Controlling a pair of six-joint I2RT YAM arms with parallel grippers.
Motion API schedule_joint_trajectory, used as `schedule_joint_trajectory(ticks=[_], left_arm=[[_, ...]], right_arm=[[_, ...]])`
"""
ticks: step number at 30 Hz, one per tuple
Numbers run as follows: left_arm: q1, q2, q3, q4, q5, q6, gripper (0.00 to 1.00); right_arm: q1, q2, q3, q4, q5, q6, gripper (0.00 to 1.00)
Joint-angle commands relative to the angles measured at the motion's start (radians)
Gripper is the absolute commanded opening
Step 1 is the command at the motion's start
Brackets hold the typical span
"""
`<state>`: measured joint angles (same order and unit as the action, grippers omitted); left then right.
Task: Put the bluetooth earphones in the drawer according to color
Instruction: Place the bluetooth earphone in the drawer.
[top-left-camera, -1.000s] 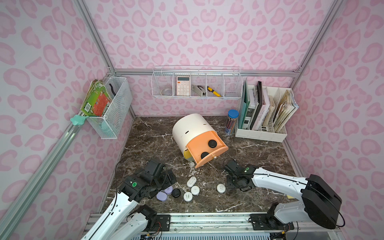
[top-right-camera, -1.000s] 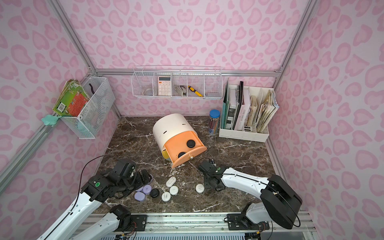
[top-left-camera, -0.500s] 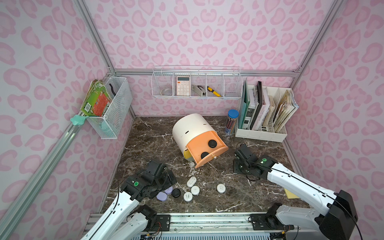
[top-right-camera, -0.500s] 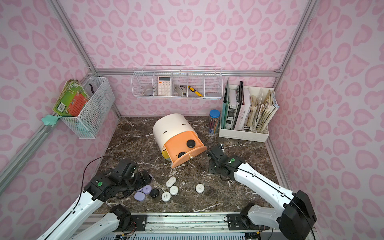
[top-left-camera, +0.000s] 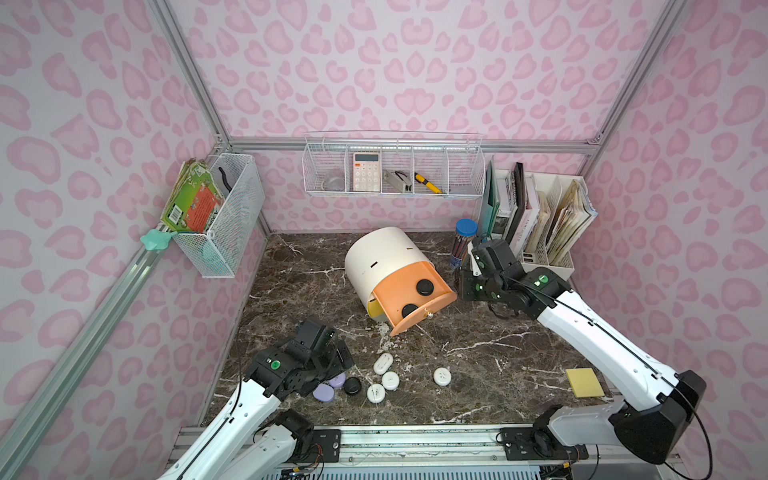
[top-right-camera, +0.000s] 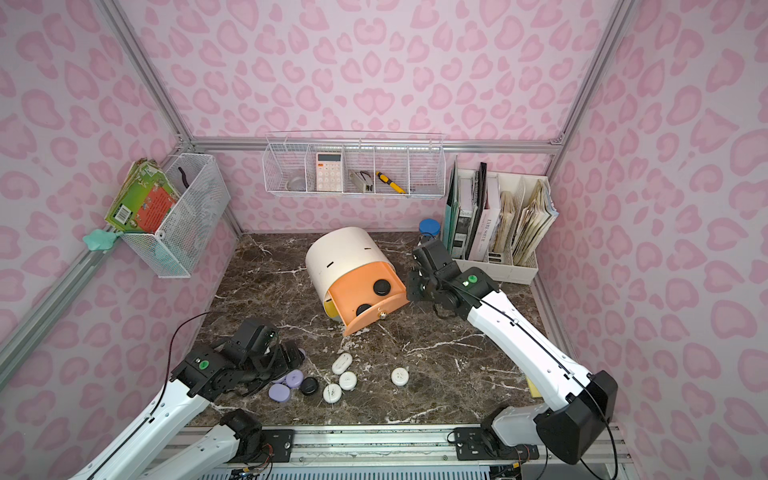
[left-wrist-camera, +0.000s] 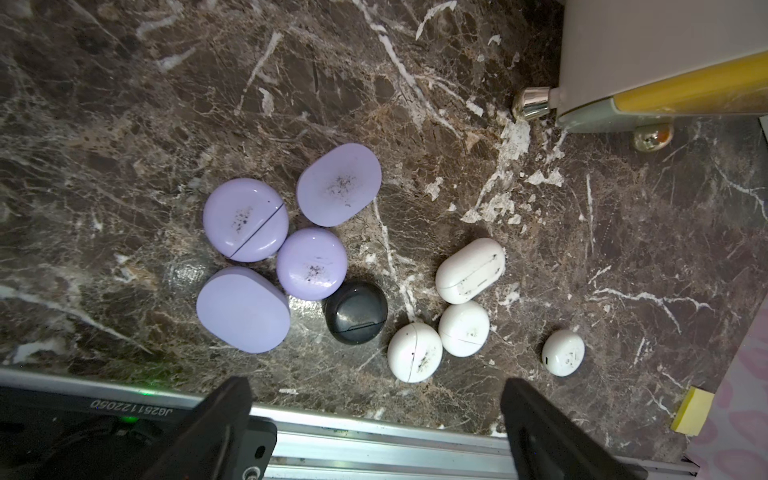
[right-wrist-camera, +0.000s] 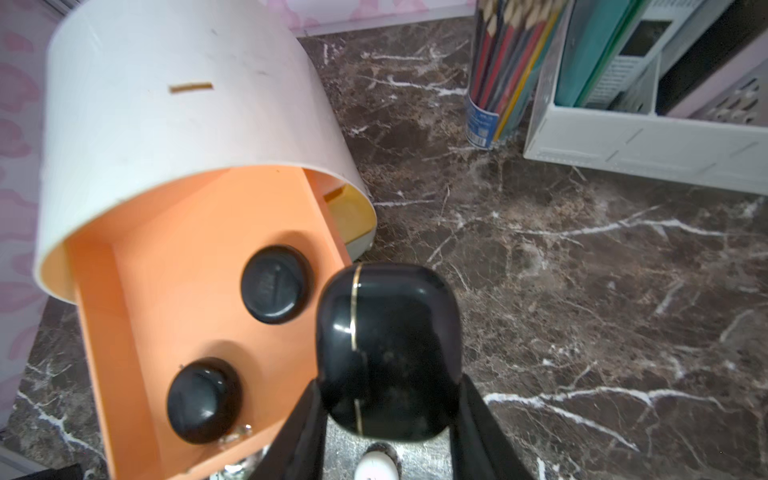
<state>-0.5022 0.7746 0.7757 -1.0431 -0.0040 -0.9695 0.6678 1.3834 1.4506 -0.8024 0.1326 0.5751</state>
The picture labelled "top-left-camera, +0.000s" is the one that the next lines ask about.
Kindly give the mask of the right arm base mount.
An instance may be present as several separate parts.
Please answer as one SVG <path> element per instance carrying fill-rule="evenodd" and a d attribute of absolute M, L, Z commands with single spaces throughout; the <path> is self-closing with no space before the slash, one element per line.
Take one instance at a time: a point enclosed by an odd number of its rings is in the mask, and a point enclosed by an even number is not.
<path fill-rule="evenodd" d="M 567 461 L 590 458 L 584 445 L 564 446 L 547 430 L 529 427 L 502 428 L 495 441 L 504 449 L 508 461 Z"/>

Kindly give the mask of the orange top drawer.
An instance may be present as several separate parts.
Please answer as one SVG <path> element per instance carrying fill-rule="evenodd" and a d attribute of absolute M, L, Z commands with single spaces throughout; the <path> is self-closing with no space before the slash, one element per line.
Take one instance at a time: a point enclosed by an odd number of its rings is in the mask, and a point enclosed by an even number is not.
<path fill-rule="evenodd" d="M 434 292 L 429 297 L 417 293 L 416 284 L 422 279 L 434 284 Z M 389 275 L 373 290 L 373 295 L 385 312 L 383 321 L 391 327 L 392 337 L 433 316 L 458 298 L 435 267 L 427 262 L 409 265 Z M 403 318 L 401 310 L 407 304 L 415 304 L 418 309 Z"/>

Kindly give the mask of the white round drawer cabinet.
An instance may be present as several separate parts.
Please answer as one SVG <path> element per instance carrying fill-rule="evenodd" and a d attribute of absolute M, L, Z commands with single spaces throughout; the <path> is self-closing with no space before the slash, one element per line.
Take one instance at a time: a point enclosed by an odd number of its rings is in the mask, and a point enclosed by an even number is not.
<path fill-rule="evenodd" d="M 412 264 L 433 263 L 398 227 L 385 227 L 358 239 L 345 256 L 345 274 L 367 311 L 373 290 L 389 275 Z"/>

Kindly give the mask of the black earphone case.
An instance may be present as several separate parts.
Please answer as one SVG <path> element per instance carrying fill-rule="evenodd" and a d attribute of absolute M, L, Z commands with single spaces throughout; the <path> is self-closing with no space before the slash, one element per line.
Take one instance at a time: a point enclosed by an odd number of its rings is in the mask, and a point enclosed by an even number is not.
<path fill-rule="evenodd" d="M 431 280 L 428 279 L 422 279 L 419 280 L 416 284 L 416 290 L 417 293 L 421 296 L 429 297 L 434 292 L 434 284 Z"/>
<path fill-rule="evenodd" d="M 362 390 L 362 382 L 357 377 L 349 377 L 343 383 L 343 391 L 349 396 L 355 396 Z"/>
<path fill-rule="evenodd" d="M 401 310 L 401 315 L 403 318 L 407 318 L 409 315 L 414 313 L 418 309 L 418 306 L 415 304 L 407 304 L 405 305 Z"/>

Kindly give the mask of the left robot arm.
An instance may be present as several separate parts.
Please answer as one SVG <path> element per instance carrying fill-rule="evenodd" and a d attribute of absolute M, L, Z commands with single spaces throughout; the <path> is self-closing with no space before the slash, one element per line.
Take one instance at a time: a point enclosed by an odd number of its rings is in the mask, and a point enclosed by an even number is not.
<path fill-rule="evenodd" d="M 335 328 L 303 321 L 293 337 L 259 351 L 209 426 L 160 476 L 162 479 L 261 479 L 294 459 L 299 475 L 317 468 L 323 448 L 314 424 L 277 410 L 288 397 L 306 397 L 354 366 Z"/>

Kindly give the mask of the yellow drawer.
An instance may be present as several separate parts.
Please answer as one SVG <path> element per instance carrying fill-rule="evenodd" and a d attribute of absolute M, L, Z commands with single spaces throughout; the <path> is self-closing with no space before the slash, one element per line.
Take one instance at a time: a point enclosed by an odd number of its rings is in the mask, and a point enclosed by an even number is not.
<path fill-rule="evenodd" d="M 367 312 L 368 316 L 374 320 L 379 319 L 380 317 L 385 315 L 385 312 L 380 304 L 380 302 L 373 298 L 367 303 Z"/>

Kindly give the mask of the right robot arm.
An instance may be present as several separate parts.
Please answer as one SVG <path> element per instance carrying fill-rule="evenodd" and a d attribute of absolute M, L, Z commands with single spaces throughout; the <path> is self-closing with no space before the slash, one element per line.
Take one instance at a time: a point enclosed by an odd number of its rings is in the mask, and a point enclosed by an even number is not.
<path fill-rule="evenodd" d="M 707 384 L 645 352 L 591 309 L 548 267 L 525 271 L 503 240 L 472 241 L 458 271 L 462 299 L 501 303 L 553 331 L 618 388 L 606 406 L 551 407 L 539 427 L 564 446 L 622 446 L 663 465 L 690 424 Z"/>

